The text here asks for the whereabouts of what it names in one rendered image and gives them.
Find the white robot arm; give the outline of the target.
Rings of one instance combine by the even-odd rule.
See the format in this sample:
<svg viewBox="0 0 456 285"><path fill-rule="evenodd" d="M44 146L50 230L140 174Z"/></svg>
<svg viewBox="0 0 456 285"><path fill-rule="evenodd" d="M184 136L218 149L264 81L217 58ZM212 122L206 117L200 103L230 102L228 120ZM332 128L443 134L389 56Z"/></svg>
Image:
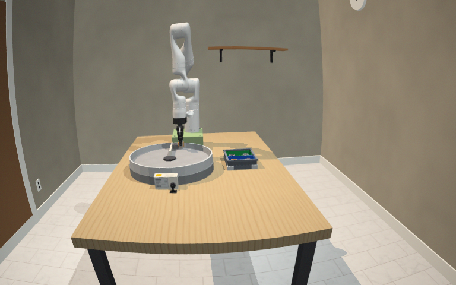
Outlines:
<svg viewBox="0 0 456 285"><path fill-rule="evenodd" d="M176 43L176 39L180 38L185 38L185 42L181 49L179 49ZM173 118L187 117L185 132L199 132L200 81L197 78L187 78L189 71L194 65L189 23L177 23L170 26L170 43L172 49L173 74L181 76L181 79L174 79L169 83L173 98ZM186 99L185 96L178 96L176 94L176 92L180 91L183 91L184 93L193 93L194 95L191 98Z"/></svg>

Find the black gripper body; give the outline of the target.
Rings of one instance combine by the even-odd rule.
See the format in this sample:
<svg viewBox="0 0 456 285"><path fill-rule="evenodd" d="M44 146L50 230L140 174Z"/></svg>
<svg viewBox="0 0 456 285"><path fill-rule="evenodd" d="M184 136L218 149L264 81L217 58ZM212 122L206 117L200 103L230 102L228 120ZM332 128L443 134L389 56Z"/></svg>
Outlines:
<svg viewBox="0 0 456 285"><path fill-rule="evenodd" d="M173 123L178 125L178 130L180 127L180 130L182 131L182 124L187 123L187 117L185 118L173 118Z"/></svg>

